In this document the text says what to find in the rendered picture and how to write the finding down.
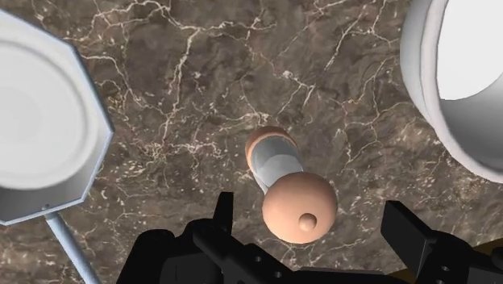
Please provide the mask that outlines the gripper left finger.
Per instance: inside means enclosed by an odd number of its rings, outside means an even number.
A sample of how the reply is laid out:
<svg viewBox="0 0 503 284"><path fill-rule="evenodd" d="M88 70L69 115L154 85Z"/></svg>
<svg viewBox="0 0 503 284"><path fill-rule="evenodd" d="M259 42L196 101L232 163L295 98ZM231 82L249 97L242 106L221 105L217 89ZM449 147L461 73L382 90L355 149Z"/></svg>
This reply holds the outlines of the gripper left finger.
<svg viewBox="0 0 503 284"><path fill-rule="evenodd" d="M138 235L116 284L297 284L293 271L232 235L234 194L222 192L212 218Z"/></svg>

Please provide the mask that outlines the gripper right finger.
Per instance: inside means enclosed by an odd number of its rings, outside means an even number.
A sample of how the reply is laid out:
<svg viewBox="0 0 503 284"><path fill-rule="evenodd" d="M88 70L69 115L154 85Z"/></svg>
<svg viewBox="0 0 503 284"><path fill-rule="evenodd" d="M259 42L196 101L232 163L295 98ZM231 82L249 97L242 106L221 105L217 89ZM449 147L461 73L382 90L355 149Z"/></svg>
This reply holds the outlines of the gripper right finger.
<svg viewBox="0 0 503 284"><path fill-rule="evenodd" d="M503 237L473 248L428 227L399 201L385 203L380 233L414 284L503 284Z"/></svg>

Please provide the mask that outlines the white round bowl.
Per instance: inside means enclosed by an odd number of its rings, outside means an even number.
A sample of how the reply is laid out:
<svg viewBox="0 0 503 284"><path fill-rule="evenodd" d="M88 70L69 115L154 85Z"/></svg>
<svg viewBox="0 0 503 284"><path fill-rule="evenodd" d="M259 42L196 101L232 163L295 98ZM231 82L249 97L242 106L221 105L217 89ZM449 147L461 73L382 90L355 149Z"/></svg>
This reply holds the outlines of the white round bowl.
<svg viewBox="0 0 503 284"><path fill-rule="evenodd" d="M400 66L451 156L503 183L503 0L411 0Z"/></svg>

